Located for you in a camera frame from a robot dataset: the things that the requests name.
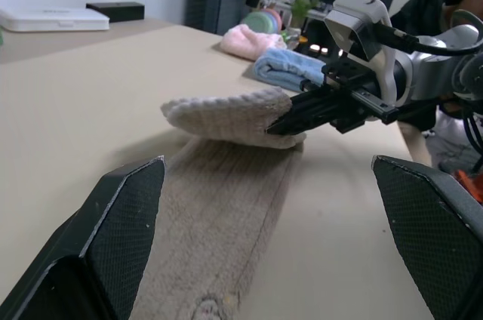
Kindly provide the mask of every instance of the pink towel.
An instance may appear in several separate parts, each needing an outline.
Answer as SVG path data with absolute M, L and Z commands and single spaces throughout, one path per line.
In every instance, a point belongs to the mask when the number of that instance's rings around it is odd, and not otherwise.
M 269 48 L 287 48 L 287 45 L 281 35 L 256 33 L 240 24 L 224 35 L 220 47 L 228 54 L 256 61 Z

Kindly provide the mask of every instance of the black mount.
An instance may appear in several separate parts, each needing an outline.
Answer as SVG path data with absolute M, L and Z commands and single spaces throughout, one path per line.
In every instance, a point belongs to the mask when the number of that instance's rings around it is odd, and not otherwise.
M 371 116 L 386 125 L 398 118 L 398 109 L 379 98 L 376 73 L 366 66 L 342 57 L 324 66 L 322 73 L 321 87 L 301 83 L 300 90 L 306 92 L 291 98 L 291 110 L 267 129 L 268 134 L 296 135 L 327 123 L 345 134 Z M 396 80 L 404 84 L 405 76 L 398 75 Z

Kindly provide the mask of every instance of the beige towel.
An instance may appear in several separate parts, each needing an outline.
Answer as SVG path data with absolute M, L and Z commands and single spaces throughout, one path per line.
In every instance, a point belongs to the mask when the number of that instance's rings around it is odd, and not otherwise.
M 292 107 L 281 88 L 266 88 L 234 97 L 193 97 L 172 100 L 161 107 L 176 128 L 207 139 L 288 149 L 306 134 L 270 135 L 265 130 Z
M 248 292 L 302 146 L 192 140 L 172 162 L 132 320 L 227 320 Z

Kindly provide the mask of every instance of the white box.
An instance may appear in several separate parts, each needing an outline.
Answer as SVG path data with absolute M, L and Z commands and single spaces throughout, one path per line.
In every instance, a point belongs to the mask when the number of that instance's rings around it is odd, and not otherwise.
M 87 8 L 5 8 L 0 26 L 15 32 L 99 31 L 109 29 L 109 18 Z

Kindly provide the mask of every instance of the light blue towel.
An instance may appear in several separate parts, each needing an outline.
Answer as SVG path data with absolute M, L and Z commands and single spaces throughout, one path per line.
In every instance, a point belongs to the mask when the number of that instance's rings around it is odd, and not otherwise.
M 254 64 L 254 74 L 258 80 L 300 92 L 300 83 L 309 79 L 320 86 L 324 79 L 320 60 L 297 52 L 269 48 Z

